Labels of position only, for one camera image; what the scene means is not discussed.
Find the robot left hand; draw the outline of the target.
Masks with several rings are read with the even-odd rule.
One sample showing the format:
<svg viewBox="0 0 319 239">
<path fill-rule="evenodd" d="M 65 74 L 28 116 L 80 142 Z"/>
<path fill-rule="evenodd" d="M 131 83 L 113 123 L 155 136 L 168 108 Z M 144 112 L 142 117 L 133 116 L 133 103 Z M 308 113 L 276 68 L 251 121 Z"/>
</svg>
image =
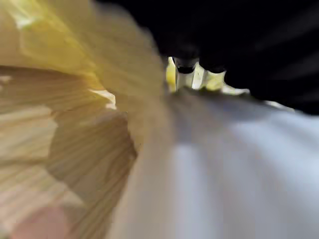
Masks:
<svg viewBox="0 0 319 239">
<path fill-rule="evenodd" d="M 309 115 L 319 113 L 316 0 L 97 0 L 126 14 L 160 57 L 196 58 L 227 85 Z"/>
</svg>

